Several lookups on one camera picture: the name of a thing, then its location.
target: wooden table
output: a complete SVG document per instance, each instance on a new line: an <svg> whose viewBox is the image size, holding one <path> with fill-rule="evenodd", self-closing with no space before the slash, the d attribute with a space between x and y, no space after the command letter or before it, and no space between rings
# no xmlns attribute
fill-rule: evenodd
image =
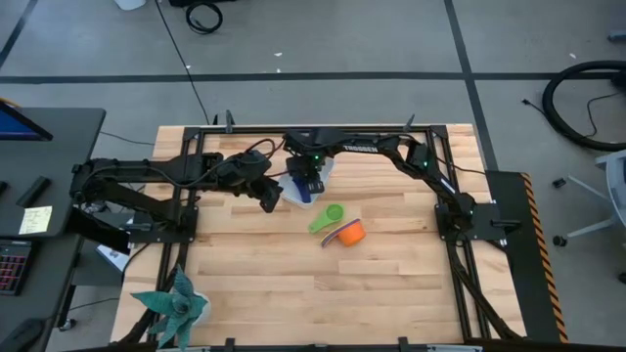
<svg viewBox="0 0 626 352"><path fill-rule="evenodd" d="M455 163L482 170L472 125L447 128ZM183 129L159 129L154 159L179 154ZM205 151L226 156L265 137L280 141L280 135L211 135ZM259 149L267 152L269 146ZM268 174L283 171L287 155L276 153ZM280 200L266 214L255 199L201 195L186 272L210 299L212 315L195 327L191 345L223 345L227 337L238 345L392 344L398 336L411 343L463 340L433 191L381 155L339 154L335 160L330 184L310 210ZM483 175L458 171L458 177L462 191L490 200ZM171 192L169 185L146 188L155 198ZM333 202L345 206L346 221L362 219L367 236L357 245L332 242L321 248L323 235L307 233L309 222ZM524 334L505 254L485 242L472 245L482 291L510 327ZM129 293L155 289L160 255L161 244L154 243L128 268L112 340L129 332L143 313ZM478 336L467 292L466 300Z"/></svg>

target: monitor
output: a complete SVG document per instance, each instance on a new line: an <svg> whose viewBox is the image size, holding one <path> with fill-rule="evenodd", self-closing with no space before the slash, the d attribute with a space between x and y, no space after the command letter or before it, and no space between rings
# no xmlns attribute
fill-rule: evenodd
<svg viewBox="0 0 626 352"><path fill-rule="evenodd" d="M0 102L0 141L52 141L52 135L17 110Z"/></svg>

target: yellow sticky note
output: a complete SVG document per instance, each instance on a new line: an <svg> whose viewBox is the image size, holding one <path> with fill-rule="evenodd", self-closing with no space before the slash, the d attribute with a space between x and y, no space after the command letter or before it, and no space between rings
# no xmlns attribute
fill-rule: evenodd
<svg viewBox="0 0 626 352"><path fill-rule="evenodd" d="M23 213L20 235L37 234L48 231L52 216L52 206L27 208Z"/></svg>

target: yellow and black warning tape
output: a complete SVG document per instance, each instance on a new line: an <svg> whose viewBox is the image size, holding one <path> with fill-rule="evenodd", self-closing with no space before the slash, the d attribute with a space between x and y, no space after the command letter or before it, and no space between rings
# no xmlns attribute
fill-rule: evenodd
<svg viewBox="0 0 626 352"><path fill-rule="evenodd" d="M567 333L565 333L565 322L563 321L563 314L560 310L559 295L557 294L557 287L555 286L555 277L552 274L552 265L550 264L550 256L548 255L548 249L546 248L544 231L541 227L541 221L539 220L539 210L537 210L535 194L532 192L532 182L530 182L530 175L527 173L520 173L520 175L524 180L524 186L526 187L528 206L530 207L532 222L535 225L535 235L537 235L537 243L539 244L539 253L541 254L541 260L544 266L546 283L548 284L550 300L552 301L553 312L555 313L555 319L557 320L560 342L567 343L569 340L567 339Z"/></svg>

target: succulent plant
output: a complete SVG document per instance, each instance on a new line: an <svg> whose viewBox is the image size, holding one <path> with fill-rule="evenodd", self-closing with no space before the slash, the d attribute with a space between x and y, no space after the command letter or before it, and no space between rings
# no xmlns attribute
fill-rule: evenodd
<svg viewBox="0 0 626 352"><path fill-rule="evenodd" d="M148 309L164 316L149 330L149 333L163 332L158 341L158 348L176 334L178 347L185 352L191 337L192 323L202 314L204 305L208 304L210 313L210 302L194 293L194 286L180 265L176 267L172 293L150 291L131 295L139 299Z"/></svg>

